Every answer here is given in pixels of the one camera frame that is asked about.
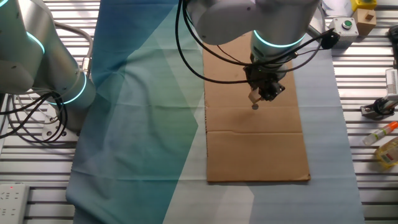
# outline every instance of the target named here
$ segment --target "power strip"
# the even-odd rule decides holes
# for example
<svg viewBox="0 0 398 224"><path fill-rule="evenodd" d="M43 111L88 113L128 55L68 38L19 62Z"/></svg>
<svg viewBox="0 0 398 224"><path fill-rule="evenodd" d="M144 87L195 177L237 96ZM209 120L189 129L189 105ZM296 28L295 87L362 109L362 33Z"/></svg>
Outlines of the power strip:
<svg viewBox="0 0 398 224"><path fill-rule="evenodd" d="M0 185L0 223L23 224L28 193L24 184Z"/></svg>

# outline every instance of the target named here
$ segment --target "slotted aluminum surface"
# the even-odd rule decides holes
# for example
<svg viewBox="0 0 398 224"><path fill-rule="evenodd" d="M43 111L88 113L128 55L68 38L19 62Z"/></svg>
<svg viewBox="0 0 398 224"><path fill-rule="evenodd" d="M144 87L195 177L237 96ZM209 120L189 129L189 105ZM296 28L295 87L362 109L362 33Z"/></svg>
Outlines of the slotted aluminum surface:
<svg viewBox="0 0 398 224"><path fill-rule="evenodd" d="M48 0L56 21L79 27L94 36L100 1ZM348 128L351 152L366 224L398 224L398 166L380 172L373 156L376 147L363 147L358 141L377 127L397 121L398 114L380 122L365 120L359 107L386 94L385 70L392 66L392 49L386 32L398 25L398 1L378 0L377 27L355 42L347 51L334 50L336 80ZM81 63L88 42L70 32L57 30L63 43ZM24 103L30 99L23 98ZM35 118L44 120L41 113ZM27 127L41 135L42 124ZM378 144L398 136L394 131ZM31 186L25 224L72 224L74 207L65 200L74 143L59 147L31 145L17 136L8 137L0 155L0 184L25 182Z"/></svg>

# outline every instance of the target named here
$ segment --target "blue fabric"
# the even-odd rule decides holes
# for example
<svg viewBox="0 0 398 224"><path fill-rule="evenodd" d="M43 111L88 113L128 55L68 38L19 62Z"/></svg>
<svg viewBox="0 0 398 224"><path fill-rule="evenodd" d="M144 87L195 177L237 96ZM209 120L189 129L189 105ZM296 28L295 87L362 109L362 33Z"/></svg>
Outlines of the blue fabric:
<svg viewBox="0 0 398 224"><path fill-rule="evenodd" d="M312 180L207 184L203 81L177 52L176 3L101 2L97 95L67 188L74 223L364 223L327 51L294 72ZM203 73L201 50L186 29L180 38L188 61Z"/></svg>

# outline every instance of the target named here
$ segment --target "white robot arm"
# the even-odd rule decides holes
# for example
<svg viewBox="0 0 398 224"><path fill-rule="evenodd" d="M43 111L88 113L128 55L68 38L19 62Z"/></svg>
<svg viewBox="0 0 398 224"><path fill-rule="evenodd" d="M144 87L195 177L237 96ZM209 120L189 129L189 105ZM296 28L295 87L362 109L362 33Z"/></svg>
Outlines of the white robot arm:
<svg viewBox="0 0 398 224"><path fill-rule="evenodd" d="M319 38L321 33L310 26L319 3L320 0L180 1L185 22L189 14L204 43L225 44L252 31L250 58L256 66L245 64L244 70L253 90L251 96L256 95L250 97L253 103L272 101L285 90L279 83L285 77L284 71L289 70L284 62L295 57L287 54L300 46L307 32L312 37L318 36L317 40L324 48L327 45L331 48L331 43L338 41L338 34L328 32L322 38L327 36L329 41L323 42Z"/></svg>
<svg viewBox="0 0 398 224"><path fill-rule="evenodd" d="M0 0L0 80L0 93L59 93L72 131L81 129L95 97L94 84L62 44L42 0Z"/></svg>

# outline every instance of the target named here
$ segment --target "glue stick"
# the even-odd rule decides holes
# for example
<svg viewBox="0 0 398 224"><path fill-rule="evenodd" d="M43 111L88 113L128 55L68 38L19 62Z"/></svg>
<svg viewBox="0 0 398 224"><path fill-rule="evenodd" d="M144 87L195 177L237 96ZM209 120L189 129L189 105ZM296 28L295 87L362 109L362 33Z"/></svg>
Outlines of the glue stick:
<svg viewBox="0 0 398 224"><path fill-rule="evenodd" d="M391 122L390 124L384 126L383 128L378 129L377 131L373 132L372 134L364 138L362 142L365 145L370 146L371 144L377 142L378 140L384 138L386 135L390 134L395 128L398 128L397 121Z"/></svg>

